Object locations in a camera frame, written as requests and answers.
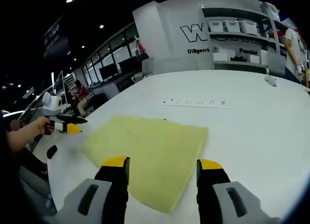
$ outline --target white tabletop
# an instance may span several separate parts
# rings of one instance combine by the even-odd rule
[[[81,125],[82,134],[44,136],[37,146],[58,147],[48,161],[57,209],[71,190],[98,171],[81,151],[83,139],[112,115],[140,115],[208,127],[201,158],[221,164],[231,181],[239,181],[261,200],[268,215],[284,218],[309,178],[310,98],[299,84],[281,78],[277,84],[269,85],[262,74],[214,70],[154,75],[138,82],[93,112]],[[158,105],[167,99],[225,100],[232,109]],[[200,223],[196,194],[194,171],[171,214],[130,196],[125,223]]]

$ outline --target white shirt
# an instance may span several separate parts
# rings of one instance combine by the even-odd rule
[[[291,49],[296,55],[298,62],[303,64],[306,67],[306,50],[302,44],[299,35],[292,29],[287,29],[285,32],[285,38],[291,40]],[[285,65],[294,75],[298,74],[295,72],[295,64],[292,58],[287,54],[286,56],[286,65]]]

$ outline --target yellow cloth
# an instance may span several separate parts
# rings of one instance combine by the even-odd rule
[[[172,212],[193,172],[207,128],[163,119],[114,116],[83,144],[98,167],[108,158],[130,157],[129,192],[141,203]]]

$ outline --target dark ceiling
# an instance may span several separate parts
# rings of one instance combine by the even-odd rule
[[[3,42],[1,58],[1,82],[21,84],[21,88],[8,88],[5,107],[23,109],[28,100],[22,100],[26,90],[35,86],[36,91],[50,85],[50,74],[65,73],[82,63],[107,38],[134,21],[132,11],[153,0],[2,0]],[[300,0],[261,0],[275,4],[282,11],[293,12],[293,2]],[[68,38],[71,54],[64,53],[51,61],[44,59],[43,36],[60,18],[60,30]]]

